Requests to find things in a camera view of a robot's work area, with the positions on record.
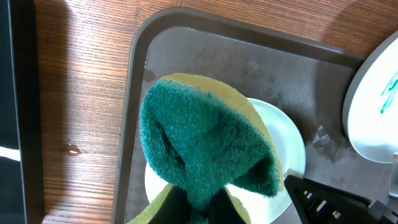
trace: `wood grain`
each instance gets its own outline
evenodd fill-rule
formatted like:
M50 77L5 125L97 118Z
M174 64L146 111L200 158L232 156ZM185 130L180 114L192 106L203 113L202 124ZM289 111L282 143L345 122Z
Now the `wood grain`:
M35 0L44 223L109 223L131 40L153 13L193 7L369 54L398 30L395 0ZM71 156L77 147L81 152Z

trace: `dark edge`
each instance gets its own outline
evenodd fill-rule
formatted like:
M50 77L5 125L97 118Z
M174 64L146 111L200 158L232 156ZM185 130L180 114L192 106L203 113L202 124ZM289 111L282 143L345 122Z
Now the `dark edge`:
M42 223L45 206L35 7L32 0L9 2L25 222Z
M365 59L365 56L355 52L187 7L172 7L155 13L141 25L131 44L114 188L112 223L124 223L147 51L150 43L159 33L177 26L189 27L354 69L357 69Z

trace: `water stain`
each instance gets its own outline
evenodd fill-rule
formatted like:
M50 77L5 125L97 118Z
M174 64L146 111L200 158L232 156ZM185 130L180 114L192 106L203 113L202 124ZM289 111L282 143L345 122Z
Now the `water stain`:
M316 132L312 141L312 146L320 156L328 159L332 164L346 157L351 159L355 159L357 157L357 153L355 153L352 146L344 147L337 144L329 137L329 134L326 133L326 130L322 125L319 126Z
M151 70L145 69L143 79L145 82L150 83L156 79L155 73Z
M65 144L64 151L69 156L87 155L87 152L81 152L75 144Z
M257 59L239 50L228 47L203 49L183 71L215 78L237 89L246 97L266 101L268 98L280 100L275 99L278 93L270 90L275 82L273 77L264 72Z

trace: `plate rim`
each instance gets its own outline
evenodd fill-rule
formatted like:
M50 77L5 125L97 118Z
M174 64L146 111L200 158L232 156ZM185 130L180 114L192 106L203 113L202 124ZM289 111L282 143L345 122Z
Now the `plate rim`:
M342 112L342 120L343 120L343 127L346 135L348 136L349 142L351 143L352 147L355 149L355 151L361 155L363 158L373 161L373 162L378 162L381 164L390 164L391 162L384 162L384 161L377 161L374 159L371 159L364 154L362 154L359 149L355 146L353 140L350 137L350 132L349 132L349 117L350 117L350 112L351 112L351 105L352 102L355 100L357 95L357 89L361 86L363 78L368 74L368 71L370 68L374 65L374 63L379 59L381 54L388 48L392 43L394 43L396 40L398 40L398 31L395 31L393 34L391 34L386 40L384 40L370 55L369 57L364 61L364 63L360 66L358 71L356 72L353 80L349 84L344 103L343 103L343 112Z

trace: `black object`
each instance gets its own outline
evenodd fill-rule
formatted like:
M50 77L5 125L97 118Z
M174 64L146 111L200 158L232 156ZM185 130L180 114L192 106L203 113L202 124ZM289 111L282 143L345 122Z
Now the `black object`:
M148 224L175 223L186 224L188 220L189 206L187 193L179 187L173 186L166 196L159 211Z
M303 224L393 224L398 215L376 201L292 175L285 187Z
M187 202L187 193L181 188L173 186L149 224L186 224L189 215L190 206ZM209 224L245 224L225 189L221 189L211 199L208 219Z
M41 223L45 207L33 1L0 1L0 30L0 146L21 152L21 162L0 161L1 189L13 195L0 194L0 223Z
M136 32L131 45L111 221L128 222L148 205L137 117L140 100L156 79L183 72L225 82L246 97L281 108L307 142L320 125L330 136L343 138L343 128L337 127L341 106L364 59L343 49L185 7L154 14Z

